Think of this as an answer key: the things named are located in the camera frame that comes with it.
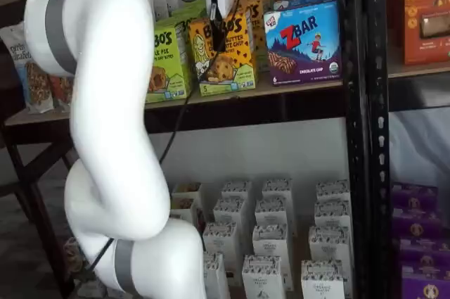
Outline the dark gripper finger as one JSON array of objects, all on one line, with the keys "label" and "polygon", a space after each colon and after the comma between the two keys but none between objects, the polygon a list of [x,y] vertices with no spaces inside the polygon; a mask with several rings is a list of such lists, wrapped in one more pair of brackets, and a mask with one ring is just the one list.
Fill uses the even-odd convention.
[{"label": "dark gripper finger", "polygon": [[214,51],[225,51],[226,24],[217,3],[211,3],[210,6],[210,27]]}]

